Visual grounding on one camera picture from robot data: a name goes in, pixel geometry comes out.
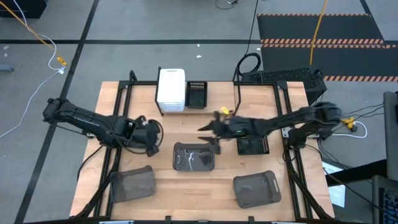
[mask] black floor mat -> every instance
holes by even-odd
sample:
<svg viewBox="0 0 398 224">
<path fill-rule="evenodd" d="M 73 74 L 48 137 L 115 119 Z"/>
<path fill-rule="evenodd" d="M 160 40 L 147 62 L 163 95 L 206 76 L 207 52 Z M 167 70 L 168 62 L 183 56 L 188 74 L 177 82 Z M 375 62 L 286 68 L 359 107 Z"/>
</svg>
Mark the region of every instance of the black floor mat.
<svg viewBox="0 0 398 224">
<path fill-rule="evenodd" d="M 260 38 L 312 39 L 318 18 L 319 14 L 259 14 L 257 19 Z M 382 35 L 370 15 L 325 14 L 322 18 L 317 38 L 382 39 Z"/>
<path fill-rule="evenodd" d="M 270 46 L 264 44 L 261 49 L 264 70 L 309 65 L 310 45 Z M 390 50 L 390 45 L 316 45 L 313 65 L 323 72 L 328 81 L 397 81 Z"/>
</svg>

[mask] white paper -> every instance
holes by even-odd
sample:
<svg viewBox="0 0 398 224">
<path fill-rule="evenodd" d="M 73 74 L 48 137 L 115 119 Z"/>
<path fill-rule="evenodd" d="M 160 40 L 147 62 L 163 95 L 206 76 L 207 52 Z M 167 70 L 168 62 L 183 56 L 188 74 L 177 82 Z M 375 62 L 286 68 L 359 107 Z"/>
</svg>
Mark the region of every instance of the white paper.
<svg viewBox="0 0 398 224">
<path fill-rule="evenodd" d="M 340 169 L 339 167 L 335 167 L 330 164 L 327 164 L 326 162 L 322 162 L 322 166 L 323 166 L 323 168 L 325 168 L 325 170 L 329 174 L 343 170 L 343 169 Z M 346 187 L 344 185 L 329 187 L 329 194 L 330 194 L 330 200 L 331 200 L 332 204 L 344 208 L 345 198 L 346 198 Z"/>
</svg>

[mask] yellow object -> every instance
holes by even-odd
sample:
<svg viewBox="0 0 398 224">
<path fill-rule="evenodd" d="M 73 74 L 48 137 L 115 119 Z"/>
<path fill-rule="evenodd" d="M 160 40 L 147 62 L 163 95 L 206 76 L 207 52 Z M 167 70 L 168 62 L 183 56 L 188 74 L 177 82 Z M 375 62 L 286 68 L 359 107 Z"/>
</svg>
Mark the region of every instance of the yellow object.
<svg viewBox="0 0 398 224">
<path fill-rule="evenodd" d="M 22 25 L 24 25 L 24 27 L 26 27 L 28 30 L 30 30 L 35 36 L 36 38 L 38 38 L 41 43 L 45 44 L 47 47 L 50 47 L 52 50 L 55 50 L 55 48 L 53 46 L 51 46 L 50 44 L 46 43 L 43 39 L 41 39 L 39 37 L 39 35 L 36 34 L 36 32 L 30 28 L 27 24 L 25 24 L 24 21 L 22 21 L 17 15 L 15 15 L 15 13 L 9 9 L 2 1 L 0 1 L 0 5 L 2 5 L 5 9 L 7 9 L 7 11 L 9 11 Z M 55 50 L 55 52 L 57 53 L 57 55 L 59 56 L 57 59 L 58 61 L 63 65 L 63 66 L 67 66 L 67 63 L 64 61 L 64 59 L 61 57 L 61 55 L 58 53 L 58 51 Z"/>
<path fill-rule="evenodd" d="M 223 106 L 223 107 L 220 109 L 220 111 L 221 111 L 223 114 L 229 115 L 229 109 L 227 109 L 225 106 Z"/>
<path fill-rule="evenodd" d="M 310 65 L 312 65 L 312 55 L 313 55 L 313 47 L 315 46 L 315 39 L 317 38 L 318 29 L 319 29 L 319 26 L 321 24 L 322 17 L 323 17 L 323 15 L 325 13 L 325 9 L 326 9 L 326 5 L 327 4 L 328 4 L 328 0 L 325 0 L 325 2 L 323 3 L 323 8 L 322 8 L 321 15 L 319 16 L 319 19 L 318 19 L 317 28 L 315 29 L 315 33 L 313 34 L 312 43 L 311 43 L 311 53 L 310 53 Z"/>
<path fill-rule="evenodd" d="M 345 125 L 347 125 L 348 128 L 352 129 L 354 127 L 354 118 L 350 117 L 348 119 L 342 119 L 341 122 L 343 122 Z"/>
</svg>

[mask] black keyboard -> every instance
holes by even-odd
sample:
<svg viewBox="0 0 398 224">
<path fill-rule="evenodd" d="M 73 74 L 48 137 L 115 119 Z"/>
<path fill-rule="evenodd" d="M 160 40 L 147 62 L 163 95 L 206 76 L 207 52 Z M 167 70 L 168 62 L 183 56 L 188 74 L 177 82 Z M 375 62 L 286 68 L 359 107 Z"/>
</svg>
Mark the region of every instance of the black keyboard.
<svg viewBox="0 0 398 224">
<path fill-rule="evenodd" d="M 385 210 L 381 212 L 380 223 L 398 224 L 398 192 L 388 189 L 380 189 L 380 205 Z"/>
</svg>

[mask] white plastic container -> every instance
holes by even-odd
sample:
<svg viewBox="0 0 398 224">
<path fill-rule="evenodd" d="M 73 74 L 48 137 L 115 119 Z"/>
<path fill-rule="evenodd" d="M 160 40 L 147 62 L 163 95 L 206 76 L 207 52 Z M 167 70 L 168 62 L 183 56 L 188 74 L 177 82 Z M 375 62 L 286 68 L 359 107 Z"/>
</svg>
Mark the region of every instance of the white plastic container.
<svg viewBox="0 0 398 224">
<path fill-rule="evenodd" d="M 181 112 L 185 107 L 185 72 L 181 68 L 161 69 L 157 102 L 164 112 Z"/>
</svg>

